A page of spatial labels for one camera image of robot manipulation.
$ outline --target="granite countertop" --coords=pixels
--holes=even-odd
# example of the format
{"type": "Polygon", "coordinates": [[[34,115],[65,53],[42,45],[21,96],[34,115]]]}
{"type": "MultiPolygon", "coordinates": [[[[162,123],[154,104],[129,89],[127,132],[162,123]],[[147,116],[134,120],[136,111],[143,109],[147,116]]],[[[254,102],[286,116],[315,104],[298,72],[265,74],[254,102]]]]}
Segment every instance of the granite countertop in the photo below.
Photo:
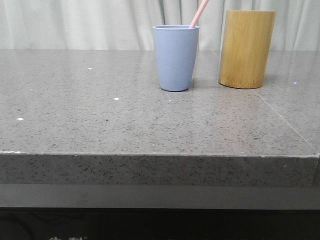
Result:
{"type": "Polygon", "coordinates": [[[270,52],[258,89],[161,90],[152,51],[0,50],[0,183],[314,187],[320,55],[270,52]]]}

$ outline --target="plastic cup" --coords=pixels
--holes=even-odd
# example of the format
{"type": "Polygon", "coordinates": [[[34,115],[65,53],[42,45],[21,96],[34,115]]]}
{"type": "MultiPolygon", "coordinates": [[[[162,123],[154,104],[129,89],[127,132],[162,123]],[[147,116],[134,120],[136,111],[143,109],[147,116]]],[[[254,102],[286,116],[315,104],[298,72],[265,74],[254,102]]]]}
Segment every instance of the plastic cup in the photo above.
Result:
{"type": "Polygon", "coordinates": [[[153,44],[160,87],[171,92],[190,87],[194,73],[199,27],[158,25],[153,27],[153,44]]]}

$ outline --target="countertop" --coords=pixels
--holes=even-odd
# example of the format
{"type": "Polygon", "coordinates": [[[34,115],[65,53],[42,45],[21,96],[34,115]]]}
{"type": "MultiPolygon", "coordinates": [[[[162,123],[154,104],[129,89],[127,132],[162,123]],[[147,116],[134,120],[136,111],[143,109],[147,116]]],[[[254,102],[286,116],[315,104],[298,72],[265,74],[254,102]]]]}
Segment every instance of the countertop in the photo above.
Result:
{"type": "Polygon", "coordinates": [[[157,82],[152,51],[0,50],[0,183],[315,187],[320,55],[269,53],[264,85],[157,82]]]}

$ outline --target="wooden container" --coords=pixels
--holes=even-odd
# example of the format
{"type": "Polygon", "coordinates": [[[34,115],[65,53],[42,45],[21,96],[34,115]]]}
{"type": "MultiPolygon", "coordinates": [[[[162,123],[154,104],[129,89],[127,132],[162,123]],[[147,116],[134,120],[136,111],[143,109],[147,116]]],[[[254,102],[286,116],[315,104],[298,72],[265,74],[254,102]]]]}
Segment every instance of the wooden container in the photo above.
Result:
{"type": "Polygon", "coordinates": [[[220,84],[239,89],[263,85],[275,16],[275,11],[226,11],[220,84]]]}

